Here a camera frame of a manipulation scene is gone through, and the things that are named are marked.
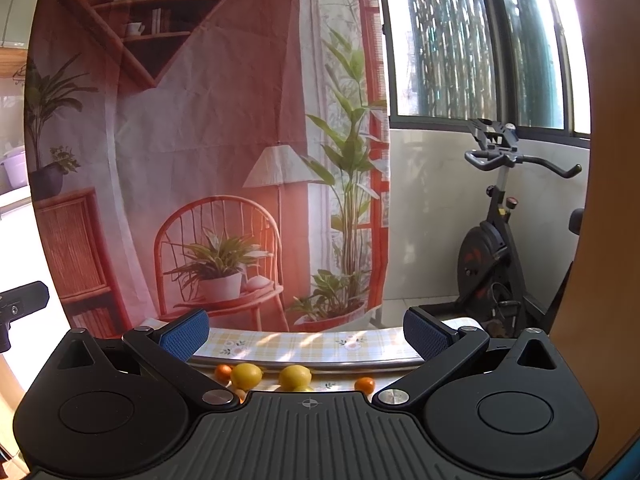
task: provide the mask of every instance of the crosshair symbol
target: crosshair symbol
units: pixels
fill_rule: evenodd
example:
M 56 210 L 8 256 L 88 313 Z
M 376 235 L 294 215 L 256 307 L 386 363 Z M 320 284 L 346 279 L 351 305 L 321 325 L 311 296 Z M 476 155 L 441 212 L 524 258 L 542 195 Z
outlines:
M 318 402 L 317 400 L 309 397 L 308 399 L 305 399 L 302 402 L 299 402 L 299 404 L 302 404 L 305 408 L 308 408 L 311 410 L 312 408 L 315 408 L 318 404 L 322 404 L 322 402 Z

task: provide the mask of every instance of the handlebar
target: handlebar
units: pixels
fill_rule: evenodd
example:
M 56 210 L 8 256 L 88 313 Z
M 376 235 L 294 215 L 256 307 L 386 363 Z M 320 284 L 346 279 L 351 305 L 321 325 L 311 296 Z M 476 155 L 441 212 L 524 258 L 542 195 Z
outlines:
M 473 167 L 478 168 L 478 170 L 481 171 L 492 171 L 502 166 L 509 166 L 510 168 L 513 168 L 516 164 L 530 162 L 531 164 L 543 166 L 544 168 L 553 171 L 555 174 L 561 176 L 562 178 L 573 178 L 574 176 L 582 172 L 582 166 L 580 164 L 576 164 L 574 167 L 568 169 L 567 171 L 563 171 L 555 164 L 549 162 L 544 158 L 540 158 L 539 156 L 515 154 L 511 156 L 510 155 L 510 153 L 505 152 L 470 150 L 468 152 L 465 152 L 465 160 L 471 163 Z

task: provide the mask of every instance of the cup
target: cup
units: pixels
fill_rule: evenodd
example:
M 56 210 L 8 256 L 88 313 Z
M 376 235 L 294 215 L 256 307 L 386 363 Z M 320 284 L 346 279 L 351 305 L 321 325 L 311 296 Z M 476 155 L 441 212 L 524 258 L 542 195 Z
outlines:
M 140 36 L 145 31 L 142 22 L 127 23 L 127 37 Z

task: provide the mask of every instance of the lampshade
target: lampshade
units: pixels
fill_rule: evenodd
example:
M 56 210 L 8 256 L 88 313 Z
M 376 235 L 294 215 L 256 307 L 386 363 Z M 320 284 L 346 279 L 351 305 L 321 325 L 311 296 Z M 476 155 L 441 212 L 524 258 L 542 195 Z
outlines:
M 313 173 L 288 144 L 265 148 L 254 164 L 244 187 L 279 186 L 295 182 L 314 182 Z

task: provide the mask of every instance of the diamond-shaped shelf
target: diamond-shaped shelf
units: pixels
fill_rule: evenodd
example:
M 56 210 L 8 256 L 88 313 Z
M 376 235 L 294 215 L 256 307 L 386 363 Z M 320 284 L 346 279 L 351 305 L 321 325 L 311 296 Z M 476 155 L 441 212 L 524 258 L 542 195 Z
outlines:
M 224 1 L 61 0 L 142 88 L 158 84 L 191 33 Z M 142 33 L 127 35 L 127 23 L 141 23 Z

